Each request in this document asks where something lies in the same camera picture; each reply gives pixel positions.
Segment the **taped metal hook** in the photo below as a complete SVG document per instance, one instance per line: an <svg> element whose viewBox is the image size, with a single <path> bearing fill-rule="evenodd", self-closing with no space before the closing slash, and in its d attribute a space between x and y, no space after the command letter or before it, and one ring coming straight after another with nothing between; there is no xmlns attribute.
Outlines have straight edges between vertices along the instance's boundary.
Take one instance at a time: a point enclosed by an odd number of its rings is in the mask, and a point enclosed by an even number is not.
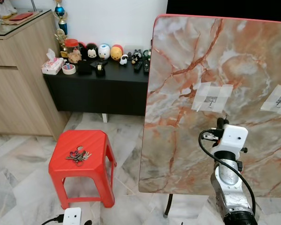
<svg viewBox="0 0 281 225"><path fill-rule="evenodd" d="M228 98L232 96L232 91L232 84L214 86L211 82L203 82L199 84L192 101L192 111L221 113Z"/></svg>
<svg viewBox="0 0 281 225"><path fill-rule="evenodd" d="M281 85L278 84L260 108L261 111L281 114Z"/></svg>

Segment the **bunch of keys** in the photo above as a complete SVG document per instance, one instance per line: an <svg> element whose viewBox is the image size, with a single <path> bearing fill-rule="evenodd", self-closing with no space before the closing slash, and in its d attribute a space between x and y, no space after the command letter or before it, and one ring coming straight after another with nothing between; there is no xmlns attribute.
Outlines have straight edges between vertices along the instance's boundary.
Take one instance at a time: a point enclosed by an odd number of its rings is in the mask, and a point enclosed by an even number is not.
<svg viewBox="0 0 281 225"><path fill-rule="evenodd" d="M84 149L83 146L78 146L74 151L71 151L66 159L70 159L76 166L82 166L83 163L91 156L91 152Z"/></svg>

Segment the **marble folding table red rim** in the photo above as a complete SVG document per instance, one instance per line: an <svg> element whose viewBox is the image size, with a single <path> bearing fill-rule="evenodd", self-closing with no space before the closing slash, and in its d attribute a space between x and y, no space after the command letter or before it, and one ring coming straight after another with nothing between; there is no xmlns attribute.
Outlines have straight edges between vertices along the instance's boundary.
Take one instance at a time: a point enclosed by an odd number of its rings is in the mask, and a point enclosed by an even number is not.
<svg viewBox="0 0 281 225"><path fill-rule="evenodd" d="M255 197L281 198L281 114L260 110L281 85L281 22L164 14L151 51L139 190L214 196L198 137L225 118L248 129L240 161ZM233 85L220 113L192 111L206 82Z"/></svg>

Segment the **red plastic stool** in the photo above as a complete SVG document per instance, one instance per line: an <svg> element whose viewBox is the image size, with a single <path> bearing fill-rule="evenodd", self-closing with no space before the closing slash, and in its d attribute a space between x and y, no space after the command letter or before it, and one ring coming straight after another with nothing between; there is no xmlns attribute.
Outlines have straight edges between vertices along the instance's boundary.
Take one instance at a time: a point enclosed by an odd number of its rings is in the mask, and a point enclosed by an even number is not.
<svg viewBox="0 0 281 225"><path fill-rule="evenodd" d="M83 146L92 154L82 166L76 166L72 160L66 159L78 146ZM48 173L64 210L77 202L100 202L105 208L112 208L115 204L113 173L116 167L112 146L105 132L99 129L72 129L59 136L48 164ZM98 197L68 197L64 182L71 177L92 179Z"/></svg>

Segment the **black and white figure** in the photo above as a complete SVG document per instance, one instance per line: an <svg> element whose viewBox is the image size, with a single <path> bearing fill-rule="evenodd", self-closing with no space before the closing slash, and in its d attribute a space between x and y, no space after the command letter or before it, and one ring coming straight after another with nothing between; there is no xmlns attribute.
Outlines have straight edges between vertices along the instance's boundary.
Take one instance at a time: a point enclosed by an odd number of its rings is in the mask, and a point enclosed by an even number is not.
<svg viewBox="0 0 281 225"><path fill-rule="evenodd" d="M129 56L129 59L131 60L131 63L136 64L143 57L142 50L141 49L135 49L134 52L130 52L128 54L128 56Z"/></svg>

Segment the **black low sideboard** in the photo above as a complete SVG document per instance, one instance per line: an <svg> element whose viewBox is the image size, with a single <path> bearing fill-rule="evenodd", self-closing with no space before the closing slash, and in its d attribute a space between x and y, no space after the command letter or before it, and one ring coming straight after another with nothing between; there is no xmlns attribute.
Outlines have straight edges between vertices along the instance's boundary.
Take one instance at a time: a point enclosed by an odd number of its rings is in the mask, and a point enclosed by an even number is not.
<svg viewBox="0 0 281 225"><path fill-rule="evenodd" d="M104 76L93 71L43 77L59 111L143 116L149 76L117 62L109 62L104 70Z"/></svg>

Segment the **yellow round plush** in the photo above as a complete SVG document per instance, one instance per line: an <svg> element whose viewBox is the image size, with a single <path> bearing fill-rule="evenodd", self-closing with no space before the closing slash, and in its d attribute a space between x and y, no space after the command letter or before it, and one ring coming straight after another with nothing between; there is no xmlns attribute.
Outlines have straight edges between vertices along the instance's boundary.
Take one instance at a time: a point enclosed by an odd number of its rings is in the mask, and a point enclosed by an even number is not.
<svg viewBox="0 0 281 225"><path fill-rule="evenodd" d="M123 47L118 44L114 44L111 47L110 57L115 61L120 61L123 56Z"/></svg>

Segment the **black tape dispenser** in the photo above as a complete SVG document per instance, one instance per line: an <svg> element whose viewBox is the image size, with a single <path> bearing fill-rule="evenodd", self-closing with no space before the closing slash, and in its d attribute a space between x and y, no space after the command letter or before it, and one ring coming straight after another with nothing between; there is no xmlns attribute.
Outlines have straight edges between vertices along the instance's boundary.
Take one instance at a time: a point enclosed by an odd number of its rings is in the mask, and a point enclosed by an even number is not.
<svg viewBox="0 0 281 225"><path fill-rule="evenodd" d="M108 64L106 60L98 60L94 62L95 74L97 77L105 77L106 71L105 66Z"/></svg>

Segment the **white round plush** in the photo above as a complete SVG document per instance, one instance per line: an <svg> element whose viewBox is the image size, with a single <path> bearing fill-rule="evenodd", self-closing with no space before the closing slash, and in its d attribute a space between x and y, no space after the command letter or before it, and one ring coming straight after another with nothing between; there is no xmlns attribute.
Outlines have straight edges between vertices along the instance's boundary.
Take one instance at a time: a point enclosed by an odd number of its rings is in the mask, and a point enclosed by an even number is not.
<svg viewBox="0 0 281 225"><path fill-rule="evenodd" d="M111 54L111 48L107 44L101 44L97 51L98 57L102 60L108 60Z"/></svg>

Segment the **light wooden cabinet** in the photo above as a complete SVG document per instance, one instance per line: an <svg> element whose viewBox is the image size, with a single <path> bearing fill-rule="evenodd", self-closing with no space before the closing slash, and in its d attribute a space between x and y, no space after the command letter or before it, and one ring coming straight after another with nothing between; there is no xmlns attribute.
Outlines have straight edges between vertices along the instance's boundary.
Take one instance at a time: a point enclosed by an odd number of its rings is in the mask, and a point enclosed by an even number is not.
<svg viewBox="0 0 281 225"><path fill-rule="evenodd" d="M49 50L58 52L52 11L17 25L0 24L0 134L57 139L70 116L60 112L41 71Z"/></svg>

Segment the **black pouch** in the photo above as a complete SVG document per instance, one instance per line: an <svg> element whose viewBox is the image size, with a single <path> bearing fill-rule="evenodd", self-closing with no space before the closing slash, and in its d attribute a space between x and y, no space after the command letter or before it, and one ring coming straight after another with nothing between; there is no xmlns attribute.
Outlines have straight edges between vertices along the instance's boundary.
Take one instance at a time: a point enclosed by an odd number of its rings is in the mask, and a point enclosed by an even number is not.
<svg viewBox="0 0 281 225"><path fill-rule="evenodd" d="M89 60L80 60L76 67L79 75L90 75L93 72L93 67Z"/></svg>

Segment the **black mouse plush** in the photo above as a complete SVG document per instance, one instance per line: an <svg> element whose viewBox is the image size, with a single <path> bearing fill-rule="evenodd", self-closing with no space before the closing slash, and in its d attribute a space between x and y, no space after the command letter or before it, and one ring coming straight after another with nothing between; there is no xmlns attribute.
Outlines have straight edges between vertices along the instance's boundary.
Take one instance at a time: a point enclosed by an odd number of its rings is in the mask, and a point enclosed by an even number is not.
<svg viewBox="0 0 281 225"><path fill-rule="evenodd" d="M95 60L98 58L98 46L95 43L84 44L79 42L82 58L84 60Z"/></svg>

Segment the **white tape roll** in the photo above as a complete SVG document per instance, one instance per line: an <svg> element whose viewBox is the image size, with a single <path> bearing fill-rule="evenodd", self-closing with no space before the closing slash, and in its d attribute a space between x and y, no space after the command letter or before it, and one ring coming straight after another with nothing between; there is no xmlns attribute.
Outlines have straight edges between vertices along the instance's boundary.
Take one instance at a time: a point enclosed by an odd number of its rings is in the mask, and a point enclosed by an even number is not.
<svg viewBox="0 0 281 225"><path fill-rule="evenodd" d="M74 75L77 71L77 67L73 64L64 64L64 66L61 67L61 71L65 75Z"/></svg>

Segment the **pink white tissue pack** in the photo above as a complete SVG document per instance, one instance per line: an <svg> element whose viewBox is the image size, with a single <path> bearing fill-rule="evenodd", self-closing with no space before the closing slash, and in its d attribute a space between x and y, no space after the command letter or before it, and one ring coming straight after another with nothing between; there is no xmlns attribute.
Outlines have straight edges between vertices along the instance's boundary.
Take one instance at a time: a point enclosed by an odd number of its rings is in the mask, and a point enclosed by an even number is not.
<svg viewBox="0 0 281 225"><path fill-rule="evenodd" d="M57 57L52 49L48 49L46 56L48 57L48 60L41 67L42 73L44 75L56 75L64 66L66 62L65 59Z"/></svg>

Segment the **red lid clear jar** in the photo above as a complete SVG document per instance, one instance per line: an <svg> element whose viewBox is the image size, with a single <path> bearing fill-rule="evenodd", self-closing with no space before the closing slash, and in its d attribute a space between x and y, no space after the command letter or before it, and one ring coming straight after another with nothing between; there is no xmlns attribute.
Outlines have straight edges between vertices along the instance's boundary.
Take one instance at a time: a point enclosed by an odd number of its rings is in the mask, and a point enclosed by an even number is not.
<svg viewBox="0 0 281 225"><path fill-rule="evenodd" d="M82 60L79 41L77 39L68 38L64 41L67 50L67 58L70 63L78 63Z"/></svg>

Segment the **gold and blue trophy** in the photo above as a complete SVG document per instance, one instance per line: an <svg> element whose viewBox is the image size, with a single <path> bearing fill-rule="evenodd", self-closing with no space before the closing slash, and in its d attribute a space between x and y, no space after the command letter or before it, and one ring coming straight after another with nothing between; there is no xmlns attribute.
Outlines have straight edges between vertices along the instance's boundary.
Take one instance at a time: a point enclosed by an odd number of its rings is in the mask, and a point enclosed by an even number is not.
<svg viewBox="0 0 281 225"><path fill-rule="evenodd" d="M62 6L62 1L63 0L54 0L56 6L53 9L53 15L55 15L59 27L55 34L56 39L61 47L61 51L66 52L67 47L65 45L65 40L67 39L67 13Z"/></svg>

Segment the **red flat box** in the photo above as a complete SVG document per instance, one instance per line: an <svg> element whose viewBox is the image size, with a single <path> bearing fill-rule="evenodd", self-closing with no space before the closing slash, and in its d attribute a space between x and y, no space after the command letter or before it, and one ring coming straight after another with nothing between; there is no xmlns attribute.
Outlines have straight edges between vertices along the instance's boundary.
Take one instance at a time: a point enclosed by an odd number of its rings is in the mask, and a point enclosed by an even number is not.
<svg viewBox="0 0 281 225"><path fill-rule="evenodd" d="M13 22L25 21L25 19L31 17L32 15L34 15L34 12L21 13L10 17L8 21L13 21Z"/></svg>

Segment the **white figurine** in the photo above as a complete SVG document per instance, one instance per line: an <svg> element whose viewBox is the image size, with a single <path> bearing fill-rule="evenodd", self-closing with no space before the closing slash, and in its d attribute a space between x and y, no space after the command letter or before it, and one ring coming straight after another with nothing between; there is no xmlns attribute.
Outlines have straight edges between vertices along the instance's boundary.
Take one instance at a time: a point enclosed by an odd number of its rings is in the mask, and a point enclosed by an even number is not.
<svg viewBox="0 0 281 225"><path fill-rule="evenodd" d="M6 19L16 15L18 11L12 5L10 0L0 0L0 19Z"/></svg>

